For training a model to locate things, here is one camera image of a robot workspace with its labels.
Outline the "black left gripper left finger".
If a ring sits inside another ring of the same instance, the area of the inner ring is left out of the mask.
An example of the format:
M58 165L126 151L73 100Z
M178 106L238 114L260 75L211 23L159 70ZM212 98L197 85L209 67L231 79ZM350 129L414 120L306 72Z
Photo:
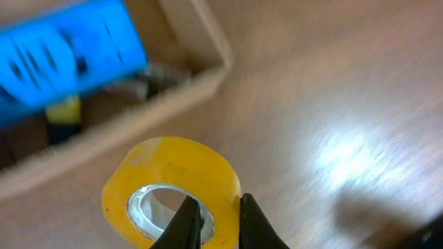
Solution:
M200 249L203 225L198 202L187 196L150 249Z

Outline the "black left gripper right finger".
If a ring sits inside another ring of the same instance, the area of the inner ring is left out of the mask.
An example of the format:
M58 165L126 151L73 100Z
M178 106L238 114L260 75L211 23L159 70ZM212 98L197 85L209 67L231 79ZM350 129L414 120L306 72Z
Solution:
M243 194L239 210L239 249L289 249L252 194Z

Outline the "yellow clear tape roll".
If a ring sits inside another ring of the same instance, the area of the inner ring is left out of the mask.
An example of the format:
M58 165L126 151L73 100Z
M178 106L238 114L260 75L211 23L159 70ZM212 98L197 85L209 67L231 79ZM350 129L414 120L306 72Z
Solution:
M198 202L203 248L234 248L239 235L241 187L234 169L213 149L186 138L150 138L129 151L102 189L109 225L125 240L149 248L174 212L153 192L174 190Z

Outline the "yellow highlighter pen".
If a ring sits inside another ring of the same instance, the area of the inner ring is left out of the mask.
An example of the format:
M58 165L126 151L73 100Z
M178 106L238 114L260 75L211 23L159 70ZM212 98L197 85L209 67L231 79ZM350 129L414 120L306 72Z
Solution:
M78 95L71 96L45 109L48 143L66 142L82 131L82 103Z

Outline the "cardboard box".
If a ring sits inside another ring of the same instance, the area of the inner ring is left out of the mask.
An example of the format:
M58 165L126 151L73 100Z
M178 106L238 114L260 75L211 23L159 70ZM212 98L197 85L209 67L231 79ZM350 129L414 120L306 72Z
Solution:
M158 81L180 77L149 100L117 89L85 98L83 131L61 145L48 141L37 114L1 130L1 198L26 193L153 126L214 96L233 56L206 1L128 1L127 7Z

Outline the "blue tape dispenser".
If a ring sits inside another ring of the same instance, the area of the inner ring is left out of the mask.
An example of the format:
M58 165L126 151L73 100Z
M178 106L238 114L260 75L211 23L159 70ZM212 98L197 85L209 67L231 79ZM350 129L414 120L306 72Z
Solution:
M1 126L148 65L123 1L85 1L1 29Z

